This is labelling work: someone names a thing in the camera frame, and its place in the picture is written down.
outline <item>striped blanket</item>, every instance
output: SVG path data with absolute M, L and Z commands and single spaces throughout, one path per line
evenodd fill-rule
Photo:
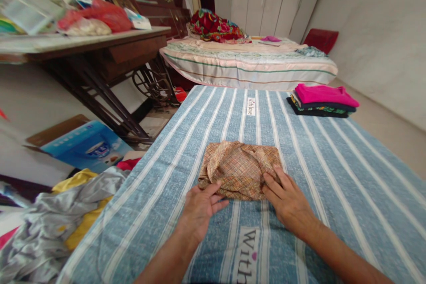
M 337 66 L 328 57 L 304 56 L 294 51 L 279 53 L 272 49 L 271 52 L 213 50 L 186 41 L 169 42 L 160 53 L 177 72 L 198 84 L 291 91 L 299 83 L 329 84 L 337 75 Z
M 211 142 L 278 148 L 315 214 L 396 283 L 424 283 L 426 186 L 350 119 L 296 116 L 286 92 L 197 86 L 64 267 L 58 283 L 132 283 L 170 236 Z M 184 282 L 338 281 L 267 201 L 211 219 Z

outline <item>person's left hand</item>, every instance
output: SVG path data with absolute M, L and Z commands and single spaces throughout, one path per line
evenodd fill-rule
M 188 236 L 197 240 L 197 243 L 201 243 L 207 234 L 213 214 L 229 204 L 229 200 L 219 202 L 224 198 L 223 195 L 215 194 L 220 186 L 221 181 L 210 184 L 203 191 L 195 186 L 186 195 L 185 206 L 177 228 L 185 230 Z

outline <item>red plastic bag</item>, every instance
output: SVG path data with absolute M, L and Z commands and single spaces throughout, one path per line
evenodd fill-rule
M 68 10 L 66 15 L 58 21 L 58 28 L 68 30 L 81 18 L 101 20 L 113 33 L 132 28 L 132 23 L 124 9 L 104 0 L 93 0 L 92 7 L 84 10 Z

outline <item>plastic bag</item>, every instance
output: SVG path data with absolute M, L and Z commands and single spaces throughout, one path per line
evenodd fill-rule
M 81 18 L 71 25 L 68 30 L 62 32 L 68 36 L 105 36 L 111 34 L 111 29 L 100 20 Z
M 100 20 L 113 33 L 127 31 L 132 28 L 132 23 L 124 9 L 104 0 L 93 0 L 92 7 L 88 9 L 68 10 L 66 15 L 58 21 L 58 28 L 61 31 L 66 31 L 82 18 Z

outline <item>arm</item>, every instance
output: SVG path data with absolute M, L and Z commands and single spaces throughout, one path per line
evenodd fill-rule
M 210 218 L 229 204 L 228 200 L 219 202 L 223 196 L 215 195 L 220 186 L 218 181 L 204 191 L 195 186 L 188 192 L 175 231 L 134 284 L 182 282 L 195 250 L 207 233 Z
M 316 218 L 303 192 L 281 167 L 274 169 L 281 185 L 265 174 L 267 185 L 262 190 L 289 231 L 306 242 L 345 283 L 392 283 Z

